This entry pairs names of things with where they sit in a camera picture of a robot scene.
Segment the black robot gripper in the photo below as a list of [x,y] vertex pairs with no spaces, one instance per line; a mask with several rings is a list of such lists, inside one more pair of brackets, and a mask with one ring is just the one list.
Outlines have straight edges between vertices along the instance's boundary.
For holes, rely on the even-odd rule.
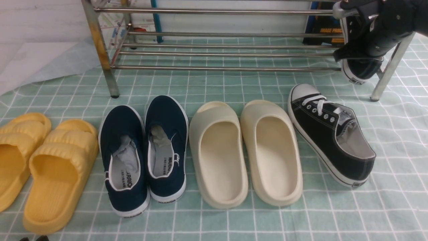
[[418,32],[427,36],[426,0],[342,0],[333,16],[357,15],[363,24],[356,38],[333,53],[335,61],[381,59],[389,50]]

